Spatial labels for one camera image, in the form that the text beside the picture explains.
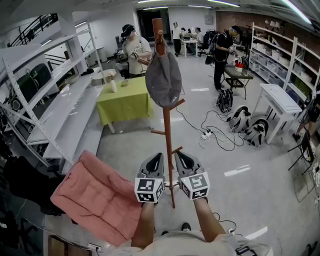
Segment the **tube light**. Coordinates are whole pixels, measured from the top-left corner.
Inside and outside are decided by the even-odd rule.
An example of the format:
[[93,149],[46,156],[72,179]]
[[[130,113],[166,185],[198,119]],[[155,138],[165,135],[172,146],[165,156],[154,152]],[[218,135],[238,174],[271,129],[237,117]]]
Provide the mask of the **tube light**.
[[79,23],[78,25],[75,25],[74,27],[76,28],[76,27],[79,27],[79,26],[86,24],[86,23],[87,23],[87,21],[84,21],[84,22]]
[[141,0],[141,1],[138,1],[138,4],[147,3],[147,2],[155,2],[155,1],[163,1],[163,0]]
[[233,7],[240,7],[239,5],[233,4],[233,3],[228,3],[228,2],[222,2],[222,1],[216,1],[216,0],[208,0],[209,2],[214,2],[217,4],[224,4],[228,6],[233,6]]
[[42,46],[45,46],[46,44],[50,43],[51,41],[52,41],[52,39],[49,39],[49,40],[46,41],[43,45],[41,45],[41,47],[42,47]]
[[144,8],[143,10],[162,9],[162,8],[168,8],[168,6],[160,6],[160,7]]
[[201,6],[201,5],[188,5],[189,7],[200,7],[200,8],[209,8],[211,9],[212,7],[210,6]]
[[312,22],[305,16],[297,7],[294,6],[294,4],[288,0],[282,0],[287,6],[289,6],[292,10],[296,12],[300,16],[301,19],[303,19],[306,23],[312,24]]

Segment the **coat rack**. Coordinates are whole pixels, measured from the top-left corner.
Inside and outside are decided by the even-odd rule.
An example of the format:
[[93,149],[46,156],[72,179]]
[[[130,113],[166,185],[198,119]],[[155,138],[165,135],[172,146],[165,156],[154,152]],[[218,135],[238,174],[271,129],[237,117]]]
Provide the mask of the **coat rack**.
[[[161,55],[165,54],[165,45],[163,42],[162,19],[161,18],[154,18],[152,20],[152,25],[153,25],[154,41],[156,42],[156,52],[161,56]],[[144,65],[149,64],[149,62],[147,62],[146,60],[143,60],[143,59],[138,59],[138,62],[142,63]],[[151,131],[151,133],[153,133],[153,134],[165,135],[166,154],[167,154],[168,169],[169,169],[169,186],[166,185],[166,187],[169,187],[169,189],[170,189],[173,208],[176,208],[173,190],[174,190],[174,187],[177,186],[178,184],[173,185],[172,174],[173,174],[174,166],[172,164],[172,155],[174,153],[176,153],[177,151],[182,150],[183,147],[180,146],[177,149],[172,151],[170,111],[184,102],[185,102],[184,99],[180,99],[175,104],[175,106],[163,107],[162,111],[163,111],[164,131],[160,131],[160,130],[152,130]]]

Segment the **yellow-green tablecloth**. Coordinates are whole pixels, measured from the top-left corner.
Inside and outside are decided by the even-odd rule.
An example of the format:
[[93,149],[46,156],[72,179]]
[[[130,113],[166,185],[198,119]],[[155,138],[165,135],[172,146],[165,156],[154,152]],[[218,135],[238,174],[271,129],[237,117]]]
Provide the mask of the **yellow-green tablecloth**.
[[153,118],[154,107],[147,91],[144,77],[116,82],[117,92],[113,92],[110,84],[106,84],[96,100],[100,123],[105,126],[111,122],[135,118]]

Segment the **man wearing black cap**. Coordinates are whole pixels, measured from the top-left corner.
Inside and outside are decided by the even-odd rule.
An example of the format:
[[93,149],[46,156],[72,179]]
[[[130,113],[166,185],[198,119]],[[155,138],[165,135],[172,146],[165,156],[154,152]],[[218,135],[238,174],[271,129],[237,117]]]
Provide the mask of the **man wearing black cap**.
[[147,66],[138,62],[138,59],[148,61],[151,48],[148,41],[136,34],[134,26],[127,24],[122,28],[122,38],[127,38],[123,45],[123,53],[128,58],[130,78],[144,77]]
[[234,39],[238,35],[242,34],[241,29],[238,26],[232,26],[225,33],[221,33],[215,44],[214,50],[214,86],[216,90],[221,90],[221,76],[224,73],[225,65],[227,64],[227,58],[229,53],[233,52],[232,45]]

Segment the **ceiling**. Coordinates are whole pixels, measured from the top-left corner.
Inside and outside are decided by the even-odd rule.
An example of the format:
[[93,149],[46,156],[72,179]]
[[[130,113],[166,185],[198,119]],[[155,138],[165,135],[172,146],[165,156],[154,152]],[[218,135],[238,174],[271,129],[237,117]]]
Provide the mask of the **ceiling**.
[[207,0],[164,0],[138,3],[134,0],[0,0],[0,24],[2,27],[43,14],[63,10],[101,11],[132,2],[137,9],[156,6],[210,6],[216,11],[231,11],[262,14],[290,21],[320,35],[320,0],[290,0],[311,20],[312,25],[303,21],[282,0],[223,0],[240,7],[209,2]]

